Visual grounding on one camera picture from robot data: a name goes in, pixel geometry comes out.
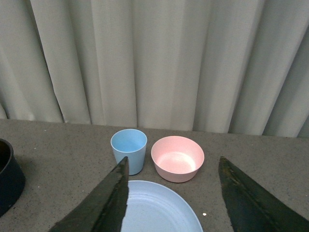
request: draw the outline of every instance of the gray countertop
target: gray countertop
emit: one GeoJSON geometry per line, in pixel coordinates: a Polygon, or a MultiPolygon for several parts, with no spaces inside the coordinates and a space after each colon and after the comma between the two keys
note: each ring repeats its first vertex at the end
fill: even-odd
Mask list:
{"type": "MultiPolygon", "coordinates": [[[[25,176],[25,189],[0,217],[1,232],[47,232],[116,165],[110,146],[121,127],[0,120],[0,138],[10,142],[25,176]]],[[[205,232],[232,232],[218,175],[227,157],[287,206],[309,219],[309,139],[140,128],[147,137],[143,170],[130,180],[162,184],[182,196],[205,232]],[[160,138],[179,135],[197,142],[205,162],[181,184],[162,179],[151,159],[160,138]]]]}

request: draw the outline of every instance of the white curtain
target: white curtain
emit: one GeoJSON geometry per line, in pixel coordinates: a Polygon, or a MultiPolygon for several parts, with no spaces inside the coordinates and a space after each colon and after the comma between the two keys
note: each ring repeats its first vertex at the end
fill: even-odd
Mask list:
{"type": "Polygon", "coordinates": [[[308,0],[0,0],[0,118],[309,137],[308,0]]]}

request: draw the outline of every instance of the light blue plate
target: light blue plate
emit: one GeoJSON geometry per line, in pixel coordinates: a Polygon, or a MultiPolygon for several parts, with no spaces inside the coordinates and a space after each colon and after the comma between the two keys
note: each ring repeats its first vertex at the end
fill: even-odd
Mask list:
{"type": "Polygon", "coordinates": [[[121,232],[203,232],[192,208],[176,192],[149,181],[129,181],[121,232]]]}

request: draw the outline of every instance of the dark bowl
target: dark bowl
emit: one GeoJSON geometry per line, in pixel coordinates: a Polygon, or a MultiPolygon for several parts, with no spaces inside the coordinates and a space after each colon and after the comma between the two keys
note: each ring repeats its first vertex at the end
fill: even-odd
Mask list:
{"type": "Polygon", "coordinates": [[[0,217],[18,200],[25,180],[11,144],[0,139],[0,217]]]}

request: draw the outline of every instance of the blue cup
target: blue cup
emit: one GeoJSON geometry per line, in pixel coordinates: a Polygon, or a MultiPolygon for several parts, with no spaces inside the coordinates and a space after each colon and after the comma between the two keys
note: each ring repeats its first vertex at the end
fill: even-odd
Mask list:
{"type": "Polygon", "coordinates": [[[111,138],[112,150],[117,164],[125,157],[129,160],[129,175],[135,175],[143,169],[147,136],[136,129],[118,131],[111,138]]]}

